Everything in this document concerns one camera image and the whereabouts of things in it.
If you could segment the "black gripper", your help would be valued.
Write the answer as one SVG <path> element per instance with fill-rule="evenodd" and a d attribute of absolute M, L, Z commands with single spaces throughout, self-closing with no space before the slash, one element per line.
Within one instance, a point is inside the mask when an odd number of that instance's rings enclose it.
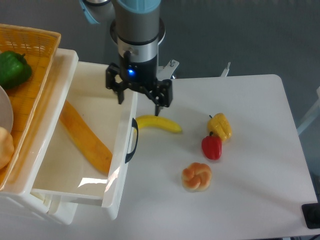
<path fill-rule="evenodd" d="M 124 101 L 124 91 L 132 90 L 146 95 L 154 104 L 157 117 L 162 107 L 169 107 L 173 100 L 173 86 L 170 79 L 158 80 L 157 57 L 145 62 L 133 62 L 127 57 L 119 58 L 120 65 L 110 63 L 105 71 L 105 87 L 113 90 L 118 104 Z"/>

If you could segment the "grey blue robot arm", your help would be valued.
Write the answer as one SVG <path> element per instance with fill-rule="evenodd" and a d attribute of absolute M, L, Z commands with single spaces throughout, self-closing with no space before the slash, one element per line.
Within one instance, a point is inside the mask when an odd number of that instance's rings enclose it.
<path fill-rule="evenodd" d="M 159 43 L 165 35 L 159 0 L 81 0 L 91 24 L 99 24 L 114 14 L 110 35 L 117 45 L 119 64 L 106 69 L 105 86 L 124 101 L 130 89 L 146 95 L 155 105 L 155 115 L 173 100 L 170 78 L 161 77 L 158 66 Z"/>

